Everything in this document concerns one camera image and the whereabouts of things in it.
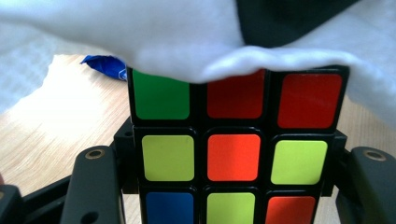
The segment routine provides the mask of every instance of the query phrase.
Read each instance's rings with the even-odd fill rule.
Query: green sticker
[[[134,105],[140,119],[186,119],[190,85],[167,77],[133,72]]]

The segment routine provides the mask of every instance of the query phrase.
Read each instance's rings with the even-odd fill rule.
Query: yellow-green sticker
[[[256,197],[249,192],[211,193],[207,197],[207,224],[253,224]]]
[[[142,139],[145,177],[149,181],[194,178],[194,140],[189,135],[146,135]]]
[[[276,185],[317,184],[327,148],[324,141],[279,141],[275,147],[271,182]]]

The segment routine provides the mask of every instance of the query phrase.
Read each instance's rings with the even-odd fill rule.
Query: white cloth
[[[231,0],[0,0],[0,20],[108,50],[145,73],[196,83],[257,68],[348,65],[349,97],[396,129],[395,8],[394,0],[361,0],[278,49],[244,45]]]

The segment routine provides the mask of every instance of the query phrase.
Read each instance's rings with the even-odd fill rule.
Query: wooden surface
[[[126,83],[79,64],[82,59],[55,56],[43,87],[0,115],[0,173],[23,195],[70,175],[77,154],[109,145],[129,116]],[[348,149],[375,147],[396,156],[396,132],[348,99],[338,129],[348,136]],[[339,223],[334,196],[321,199],[315,223]],[[127,223],[140,223],[137,196],[124,200]]]

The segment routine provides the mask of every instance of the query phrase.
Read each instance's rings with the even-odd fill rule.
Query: white fabric
[[[0,43],[1,113],[41,86],[55,46],[37,30],[5,23],[0,23]]]
[[[361,0],[279,49],[244,46],[231,0],[0,0],[0,20],[30,24],[108,50],[142,72],[189,82],[263,67],[287,71],[348,65],[349,97],[396,129],[395,8],[394,0]]]

